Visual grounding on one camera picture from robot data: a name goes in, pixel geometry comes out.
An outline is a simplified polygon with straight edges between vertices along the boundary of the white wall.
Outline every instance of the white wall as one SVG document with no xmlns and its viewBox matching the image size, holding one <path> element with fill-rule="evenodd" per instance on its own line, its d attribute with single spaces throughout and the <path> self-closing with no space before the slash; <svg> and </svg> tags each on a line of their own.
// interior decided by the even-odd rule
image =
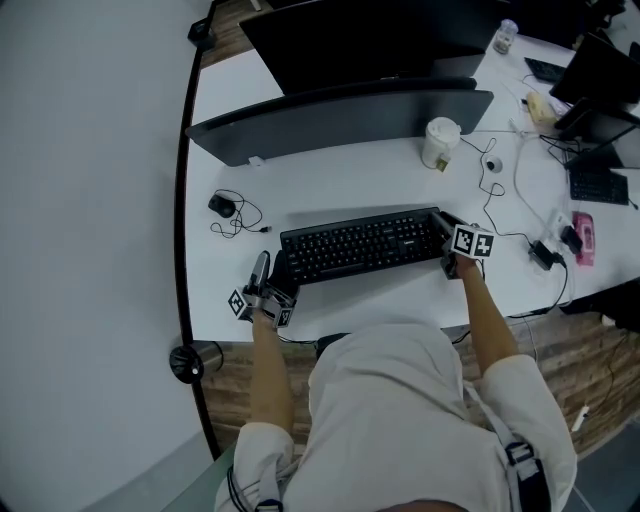
<svg viewBox="0 0 640 512">
<path fill-rule="evenodd" d="M 186 34 L 206 10 L 0 9 L 0 497 L 15 512 L 79 510 L 201 430 L 167 356 Z"/>
</svg>

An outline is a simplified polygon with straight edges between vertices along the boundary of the keyboard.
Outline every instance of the keyboard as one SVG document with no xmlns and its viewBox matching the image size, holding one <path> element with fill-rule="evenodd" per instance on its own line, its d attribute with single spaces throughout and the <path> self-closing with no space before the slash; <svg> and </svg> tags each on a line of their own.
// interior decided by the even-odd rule
<svg viewBox="0 0 640 512">
<path fill-rule="evenodd" d="M 280 233 L 287 271 L 297 284 L 317 283 L 442 256 L 424 208 Z"/>
<path fill-rule="evenodd" d="M 558 83 L 564 75 L 564 71 L 567 68 L 563 68 L 562 66 L 556 66 L 555 64 L 551 64 L 549 62 L 544 62 L 536 59 L 529 59 L 527 57 L 524 58 L 527 66 L 538 80 L 542 80 L 543 82 L 550 82 L 552 84 Z"/>
<path fill-rule="evenodd" d="M 569 172 L 571 199 L 596 203 L 629 204 L 627 177 L 609 170 Z"/>
</svg>

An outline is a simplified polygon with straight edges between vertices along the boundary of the white desk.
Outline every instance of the white desk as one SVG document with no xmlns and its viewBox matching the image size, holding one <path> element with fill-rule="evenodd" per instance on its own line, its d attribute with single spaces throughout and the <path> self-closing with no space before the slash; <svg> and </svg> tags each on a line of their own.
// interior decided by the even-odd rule
<svg viewBox="0 0 640 512">
<path fill-rule="evenodd" d="M 501 232 L 526 233 L 532 240 L 544 230 L 513 190 L 517 136 L 506 133 L 508 119 L 530 130 L 519 99 L 530 90 L 520 82 L 529 70 L 523 56 L 566 66 L 573 52 L 519 37 L 507 56 L 492 48 L 476 74 L 478 89 L 491 90 L 495 99 L 478 129 L 465 137 L 484 148 L 497 139 L 492 153 L 505 170 L 487 173 L 483 183 L 497 181 L 506 189 L 488 207 Z M 540 91 L 548 86 L 530 77 Z M 281 95 L 275 80 L 255 51 L 205 69 L 200 76 L 193 123 Z M 400 139 L 310 151 L 269 160 L 260 168 L 227 168 L 191 143 L 187 171 L 186 258 L 187 284 L 194 339 L 248 341 L 251 326 L 235 320 L 227 299 L 246 284 L 258 254 L 267 249 L 275 257 L 281 231 L 349 218 L 435 205 L 490 228 L 482 211 L 487 195 L 478 189 L 479 154 L 461 143 L 446 172 L 425 168 L 420 161 L 421 140 Z M 525 145 L 518 185 L 542 218 L 553 208 L 590 213 L 595 222 L 596 265 L 578 267 L 567 257 L 570 284 L 563 300 L 578 298 L 640 276 L 640 214 L 633 208 L 596 203 L 571 204 L 565 172 L 539 140 Z M 629 171 L 631 196 L 640 201 L 640 173 Z M 217 188 L 241 192 L 264 213 L 270 234 L 240 233 L 226 240 L 209 226 L 224 219 L 207 203 Z M 245 222 L 251 221 L 249 207 Z M 549 306 L 557 299 L 564 270 L 556 265 L 543 272 L 529 261 L 522 237 L 498 238 L 486 263 L 487 284 L 504 315 Z M 304 286 L 291 325 L 282 331 L 294 339 L 315 339 L 348 332 L 370 323 L 431 321 L 440 327 L 468 322 L 460 281 L 447 281 L 439 261 L 416 263 L 382 272 Z"/>
</svg>

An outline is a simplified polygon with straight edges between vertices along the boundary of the glass jar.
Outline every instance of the glass jar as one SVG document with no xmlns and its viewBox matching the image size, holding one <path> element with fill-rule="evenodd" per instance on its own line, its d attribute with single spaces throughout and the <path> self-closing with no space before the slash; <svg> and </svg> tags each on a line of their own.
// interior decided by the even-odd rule
<svg viewBox="0 0 640 512">
<path fill-rule="evenodd" d="M 513 40 L 518 33 L 518 25 L 512 20 L 502 20 L 502 24 L 496 33 L 496 38 L 493 41 L 493 48 L 498 53 L 509 53 L 509 48 L 513 44 Z"/>
</svg>

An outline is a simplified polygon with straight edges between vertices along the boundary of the black keyboard keys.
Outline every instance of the black keyboard keys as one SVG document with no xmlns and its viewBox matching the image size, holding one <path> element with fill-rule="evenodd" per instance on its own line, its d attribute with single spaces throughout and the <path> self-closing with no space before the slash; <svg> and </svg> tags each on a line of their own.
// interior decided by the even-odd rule
<svg viewBox="0 0 640 512">
<path fill-rule="evenodd" d="M 281 234 L 290 277 L 299 284 L 371 272 L 441 256 L 428 217 L 435 208 L 340 222 Z"/>
</svg>

